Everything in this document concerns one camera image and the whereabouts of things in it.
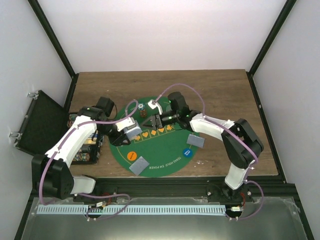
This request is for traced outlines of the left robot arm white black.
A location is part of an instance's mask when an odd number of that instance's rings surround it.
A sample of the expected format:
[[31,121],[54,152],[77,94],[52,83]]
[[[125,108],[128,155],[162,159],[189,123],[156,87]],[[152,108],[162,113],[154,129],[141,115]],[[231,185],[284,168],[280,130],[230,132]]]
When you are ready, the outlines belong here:
[[32,187],[38,192],[42,204],[45,204],[45,196],[63,200],[69,195],[84,194],[91,202],[101,198],[102,189],[96,185],[96,180],[73,176],[70,166],[85,141],[95,132],[108,136],[113,145],[130,144],[128,130],[135,127],[136,122],[130,114],[119,120],[110,120],[113,107],[114,102],[106,97],[101,97],[94,106],[83,107],[64,136],[45,154],[33,157]]

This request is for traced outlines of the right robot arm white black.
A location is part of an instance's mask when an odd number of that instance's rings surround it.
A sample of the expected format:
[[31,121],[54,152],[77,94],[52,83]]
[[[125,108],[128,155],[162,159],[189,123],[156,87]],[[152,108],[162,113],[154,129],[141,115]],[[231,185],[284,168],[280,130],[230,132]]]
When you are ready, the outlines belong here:
[[248,172],[259,160],[264,145],[251,125],[245,119],[221,120],[209,117],[203,112],[192,110],[179,92],[168,95],[170,109],[163,111],[156,100],[147,105],[158,112],[149,116],[142,125],[152,130],[178,124],[181,129],[201,133],[223,142],[230,168],[221,188],[223,198],[229,202],[240,196],[240,190],[247,180]]

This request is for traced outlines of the blue patterned card deck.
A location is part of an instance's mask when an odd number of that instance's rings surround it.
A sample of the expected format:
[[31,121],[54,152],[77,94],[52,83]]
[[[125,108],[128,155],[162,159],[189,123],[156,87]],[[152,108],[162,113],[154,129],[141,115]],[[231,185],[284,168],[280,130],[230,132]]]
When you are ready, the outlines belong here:
[[127,138],[130,141],[135,139],[135,137],[142,132],[142,129],[138,123],[135,123],[134,125],[125,127],[123,130],[124,130],[124,133],[126,134]]

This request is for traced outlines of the blue small blind button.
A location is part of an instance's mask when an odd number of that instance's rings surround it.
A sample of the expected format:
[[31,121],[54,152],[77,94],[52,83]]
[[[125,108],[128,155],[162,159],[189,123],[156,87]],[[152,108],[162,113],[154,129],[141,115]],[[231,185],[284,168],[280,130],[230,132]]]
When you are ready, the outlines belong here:
[[194,153],[193,153],[193,150],[191,148],[185,148],[183,151],[182,151],[182,155],[185,157],[185,158],[192,158]]

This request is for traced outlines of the dealt cards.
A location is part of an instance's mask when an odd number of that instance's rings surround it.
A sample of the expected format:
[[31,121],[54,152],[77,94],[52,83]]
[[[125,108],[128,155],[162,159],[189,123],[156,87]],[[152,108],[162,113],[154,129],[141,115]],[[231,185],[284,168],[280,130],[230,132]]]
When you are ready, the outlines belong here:
[[130,167],[129,170],[139,176],[148,166],[150,163],[142,156],[140,156]]
[[205,139],[203,137],[200,137],[194,134],[189,134],[186,143],[191,146],[203,148]]

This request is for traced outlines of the orange big blind button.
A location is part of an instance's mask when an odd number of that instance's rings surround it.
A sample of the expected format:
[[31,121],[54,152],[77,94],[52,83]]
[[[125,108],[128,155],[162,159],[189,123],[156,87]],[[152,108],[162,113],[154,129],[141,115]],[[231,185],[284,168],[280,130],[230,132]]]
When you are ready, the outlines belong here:
[[135,151],[130,151],[128,154],[127,154],[127,159],[131,162],[135,161],[136,159],[138,158],[138,155]]

